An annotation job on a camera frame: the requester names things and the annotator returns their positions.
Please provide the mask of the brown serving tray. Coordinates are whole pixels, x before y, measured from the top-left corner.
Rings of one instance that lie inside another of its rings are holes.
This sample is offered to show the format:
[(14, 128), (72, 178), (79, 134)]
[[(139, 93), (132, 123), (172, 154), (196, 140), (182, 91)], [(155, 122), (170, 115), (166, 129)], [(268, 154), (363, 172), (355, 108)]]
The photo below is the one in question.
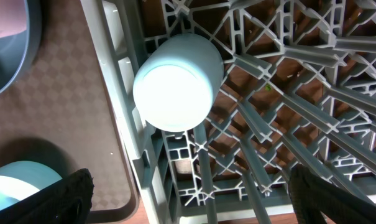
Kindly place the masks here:
[(90, 171), (90, 223), (124, 223), (139, 199), (79, 0), (42, 1), (31, 68), (0, 94), (0, 167), (45, 164), (65, 177)]

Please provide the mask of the light blue cup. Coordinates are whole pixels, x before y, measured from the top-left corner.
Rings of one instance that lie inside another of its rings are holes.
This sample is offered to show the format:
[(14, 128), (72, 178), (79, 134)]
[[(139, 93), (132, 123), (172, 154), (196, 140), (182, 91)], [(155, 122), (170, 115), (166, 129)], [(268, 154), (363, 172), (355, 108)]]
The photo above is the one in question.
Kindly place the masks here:
[(154, 127), (186, 131), (207, 117), (223, 77), (223, 60), (214, 44), (197, 34), (179, 34), (139, 68), (134, 102), (140, 116)]

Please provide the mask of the light blue rice bowl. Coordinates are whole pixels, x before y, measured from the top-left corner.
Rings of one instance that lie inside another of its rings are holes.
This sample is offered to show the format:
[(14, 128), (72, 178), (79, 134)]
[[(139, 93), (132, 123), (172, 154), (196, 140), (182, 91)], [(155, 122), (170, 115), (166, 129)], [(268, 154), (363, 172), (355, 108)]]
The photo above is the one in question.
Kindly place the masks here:
[(17, 161), (0, 167), (0, 211), (61, 179), (52, 168), (34, 161)]

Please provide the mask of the pink cup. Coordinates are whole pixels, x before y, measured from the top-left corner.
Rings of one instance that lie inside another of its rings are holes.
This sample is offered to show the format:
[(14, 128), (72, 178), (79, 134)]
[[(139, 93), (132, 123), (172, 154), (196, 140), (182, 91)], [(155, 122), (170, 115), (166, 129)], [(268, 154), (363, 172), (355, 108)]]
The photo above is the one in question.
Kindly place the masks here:
[(0, 0), (0, 38), (19, 34), (27, 28), (24, 0)]

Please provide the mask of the grey dishwasher rack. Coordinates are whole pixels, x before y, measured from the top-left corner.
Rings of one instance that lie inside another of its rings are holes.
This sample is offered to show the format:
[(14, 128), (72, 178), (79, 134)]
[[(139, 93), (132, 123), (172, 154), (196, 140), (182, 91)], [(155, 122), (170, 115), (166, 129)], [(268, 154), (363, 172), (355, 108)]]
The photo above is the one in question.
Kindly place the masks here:
[[(376, 0), (83, 1), (150, 223), (270, 223), (298, 164), (376, 203)], [(168, 39), (197, 34), (224, 77), (207, 117), (168, 132), (133, 85)]]

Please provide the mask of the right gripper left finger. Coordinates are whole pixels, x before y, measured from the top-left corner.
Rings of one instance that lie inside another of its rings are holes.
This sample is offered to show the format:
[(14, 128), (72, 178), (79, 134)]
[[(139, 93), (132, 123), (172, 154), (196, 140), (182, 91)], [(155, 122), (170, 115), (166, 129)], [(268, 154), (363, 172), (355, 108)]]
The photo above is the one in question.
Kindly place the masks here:
[(92, 207), (93, 178), (80, 169), (0, 210), (0, 223), (85, 223)]

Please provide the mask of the dark blue plate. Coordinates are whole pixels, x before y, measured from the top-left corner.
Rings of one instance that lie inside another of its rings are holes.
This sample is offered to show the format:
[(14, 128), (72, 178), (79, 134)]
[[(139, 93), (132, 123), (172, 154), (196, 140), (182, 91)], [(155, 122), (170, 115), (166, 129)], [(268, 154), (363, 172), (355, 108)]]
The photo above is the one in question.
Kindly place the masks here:
[(42, 36), (42, 9), (39, 0), (24, 0), (25, 31), (0, 38), (0, 93), (29, 67), (37, 54)]

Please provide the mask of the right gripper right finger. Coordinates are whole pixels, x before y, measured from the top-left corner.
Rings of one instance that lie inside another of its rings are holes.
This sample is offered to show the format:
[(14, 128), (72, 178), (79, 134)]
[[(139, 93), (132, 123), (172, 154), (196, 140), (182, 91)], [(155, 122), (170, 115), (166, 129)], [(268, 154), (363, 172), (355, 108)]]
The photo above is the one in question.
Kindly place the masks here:
[(288, 193), (299, 224), (376, 223), (376, 206), (336, 187), (299, 164), (292, 168)]

